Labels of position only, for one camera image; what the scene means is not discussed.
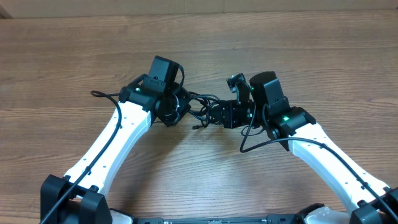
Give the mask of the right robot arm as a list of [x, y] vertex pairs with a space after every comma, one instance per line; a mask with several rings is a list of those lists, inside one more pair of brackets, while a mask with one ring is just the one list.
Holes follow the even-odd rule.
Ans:
[[303, 160], [332, 189], [345, 207], [333, 211], [314, 203], [287, 223], [397, 223], [397, 189], [375, 178], [342, 151], [316, 119], [301, 107], [290, 106], [275, 72], [246, 80], [243, 74], [227, 79], [236, 100], [221, 100], [209, 116], [225, 128], [261, 127], [269, 140], [242, 153], [278, 142]]

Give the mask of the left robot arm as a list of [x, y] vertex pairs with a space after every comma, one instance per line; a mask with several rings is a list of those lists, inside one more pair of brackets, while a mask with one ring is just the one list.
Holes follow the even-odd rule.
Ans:
[[126, 212], [109, 208], [113, 180], [135, 143], [160, 119], [176, 125], [190, 109], [190, 95], [176, 82], [183, 67], [156, 56], [149, 73], [118, 94], [92, 91], [116, 107], [111, 119], [85, 155], [63, 177], [49, 175], [40, 189], [41, 223], [134, 223]]

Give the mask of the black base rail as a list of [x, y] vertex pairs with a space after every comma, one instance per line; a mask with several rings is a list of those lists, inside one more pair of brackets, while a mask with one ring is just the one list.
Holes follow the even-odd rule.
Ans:
[[273, 214], [265, 217], [234, 218], [134, 218], [133, 224], [291, 224], [295, 223], [294, 214]]

